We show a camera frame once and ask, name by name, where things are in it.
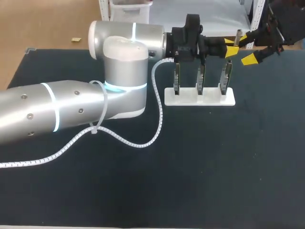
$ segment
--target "white storage box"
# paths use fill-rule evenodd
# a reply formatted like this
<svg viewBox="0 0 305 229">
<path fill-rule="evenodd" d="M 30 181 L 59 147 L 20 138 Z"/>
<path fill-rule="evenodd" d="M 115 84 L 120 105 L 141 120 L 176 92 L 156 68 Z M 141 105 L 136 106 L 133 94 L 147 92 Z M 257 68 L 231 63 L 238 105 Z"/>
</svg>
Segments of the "white storage box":
<svg viewBox="0 0 305 229">
<path fill-rule="evenodd" d="M 111 21 L 149 23 L 149 0 L 110 0 Z"/>
</svg>

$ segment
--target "small yellow object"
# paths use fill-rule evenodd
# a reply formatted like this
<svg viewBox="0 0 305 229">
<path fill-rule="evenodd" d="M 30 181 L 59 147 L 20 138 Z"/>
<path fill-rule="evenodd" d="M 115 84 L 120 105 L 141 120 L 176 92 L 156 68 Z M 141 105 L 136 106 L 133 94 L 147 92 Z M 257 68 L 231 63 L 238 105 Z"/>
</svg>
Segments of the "small yellow object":
<svg viewBox="0 0 305 229">
<path fill-rule="evenodd" d="M 227 53 L 225 55 L 226 58 L 230 56 L 234 56 L 238 54 L 239 47 L 238 46 L 227 46 Z"/>
<path fill-rule="evenodd" d="M 224 39 L 224 43 L 226 44 L 234 44 L 234 41 L 228 40 L 228 39 Z"/>
<path fill-rule="evenodd" d="M 252 53 L 252 54 L 246 56 L 245 58 L 243 58 L 242 62 L 243 62 L 244 65 L 258 64 L 258 61 L 254 56 L 254 53 Z"/>
<path fill-rule="evenodd" d="M 245 34 L 241 39 L 240 39 L 240 41 L 242 41 L 242 40 L 244 40 L 244 39 L 246 39 L 247 38 L 247 35 Z"/>
<path fill-rule="evenodd" d="M 80 37 L 72 37 L 71 41 L 72 42 L 79 42 L 81 40 Z"/>
</svg>

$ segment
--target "white holder base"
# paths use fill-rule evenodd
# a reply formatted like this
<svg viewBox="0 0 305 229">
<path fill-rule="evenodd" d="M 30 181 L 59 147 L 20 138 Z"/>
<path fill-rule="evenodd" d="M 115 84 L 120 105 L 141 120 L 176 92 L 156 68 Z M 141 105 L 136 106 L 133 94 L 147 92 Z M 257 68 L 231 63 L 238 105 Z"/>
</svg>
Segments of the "white holder base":
<svg viewBox="0 0 305 229">
<path fill-rule="evenodd" d="M 175 95 L 170 87 L 164 91 L 164 102 L 166 106 L 234 106 L 235 98 L 232 88 L 222 95 L 219 85 L 203 88 L 203 95 L 198 95 L 196 87 L 181 87 L 180 95 Z"/>
</svg>

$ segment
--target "black mat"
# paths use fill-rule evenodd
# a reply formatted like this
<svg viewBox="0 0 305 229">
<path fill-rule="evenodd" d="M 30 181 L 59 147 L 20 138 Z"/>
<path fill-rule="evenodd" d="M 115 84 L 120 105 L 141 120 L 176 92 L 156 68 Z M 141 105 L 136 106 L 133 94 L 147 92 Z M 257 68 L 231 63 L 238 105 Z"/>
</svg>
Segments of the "black mat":
<svg viewBox="0 0 305 229">
<path fill-rule="evenodd" d="M 0 170 L 0 225 L 305 227 L 305 52 L 244 67 L 247 54 L 233 58 L 236 106 L 164 107 L 163 130 L 149 148 L 87 134 L 51 163 Z M 206 85 L 217 85 L 223 64 L 208 60 Z M 25 55 L 10 87 L 102 81 L 102 65 L 88 51 L 37 50 Z M 183 86 L 194 85 L 192 67 L 182 66 Z M 162 99 L 173 68 L 157 70 Z M 157 123 L 150 82 L 143 115 L 103 125 L 145 143 Z M 49 156 L 83 128 L 0 146 L 0 161 Z"/>
</svg>

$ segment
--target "wooden floor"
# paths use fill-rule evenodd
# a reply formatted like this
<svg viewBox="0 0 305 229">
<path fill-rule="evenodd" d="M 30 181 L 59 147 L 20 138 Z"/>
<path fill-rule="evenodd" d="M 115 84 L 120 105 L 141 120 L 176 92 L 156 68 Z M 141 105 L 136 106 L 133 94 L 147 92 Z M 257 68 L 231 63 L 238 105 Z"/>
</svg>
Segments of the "wooden floor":
<svg viewBox="0 0 305 229">
<path fill-rule="evenodd" d="M 0 0 L 0 90 L 27 47 L 88 49 L 88 29 L 101 20 L 98 0 Z M 79 43 L 71 43 L 80 37 Z"/>
</svg>

